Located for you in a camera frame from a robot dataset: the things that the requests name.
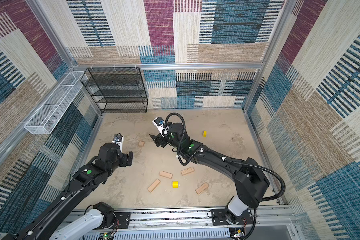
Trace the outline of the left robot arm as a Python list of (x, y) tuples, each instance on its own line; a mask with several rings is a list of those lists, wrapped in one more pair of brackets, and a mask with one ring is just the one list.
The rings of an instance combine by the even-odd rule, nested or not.
[(95, 204), (81, 219), (60, 229), (59, 226), (75, 207), (89, 196), (118, 167), (130, 167), (133, 152), (123, 154), (120, 145), (106, 143), (97, 156), (74, 173), (63, 192), (29, 225), (17, 234), (6, 234), (5, 240), (69, 240), (77, 239), (98, 227), (112, 227), (115, 222), (114, 209), (107, 204)]

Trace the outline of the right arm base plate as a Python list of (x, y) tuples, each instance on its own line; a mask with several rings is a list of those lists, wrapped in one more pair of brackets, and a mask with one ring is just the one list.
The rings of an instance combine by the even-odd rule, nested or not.
[(236, 216), (228, 209), (212, 209), (208, 212), (208, 216), (209, 214), (211, 214), (214, 226), (251, 225), (254, 222), (254, 214), (250, 210), (244, 210), (240, 216)]

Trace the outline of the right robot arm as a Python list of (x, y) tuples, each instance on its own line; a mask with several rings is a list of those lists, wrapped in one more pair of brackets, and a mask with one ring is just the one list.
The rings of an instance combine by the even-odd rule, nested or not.
[(234, 182), (237, 194), (226, 205), (227, 222), (236, 224), (241, 220), (243, 212), (259, 206), (270, 182), (254, 159), (247, 158), (244, 161), (217, 153), (203, 143), (190, 139), (183, 130), (182, 123), (168, 123), (166, 128), (164, 123), (161, 117), (153, 120), (159, 133), (156, 136), (151, 135), (151, 138), (157, 147), (180, 147), (176, 154), (183, 166), (189, 163), (204, 165), (224, 174)]

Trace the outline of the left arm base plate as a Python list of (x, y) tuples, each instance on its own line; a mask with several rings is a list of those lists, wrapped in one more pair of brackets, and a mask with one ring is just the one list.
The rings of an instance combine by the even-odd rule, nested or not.
[(130, 224), (131, 212), (114, 212), (115, 225), (114, 230), (128, 229)]

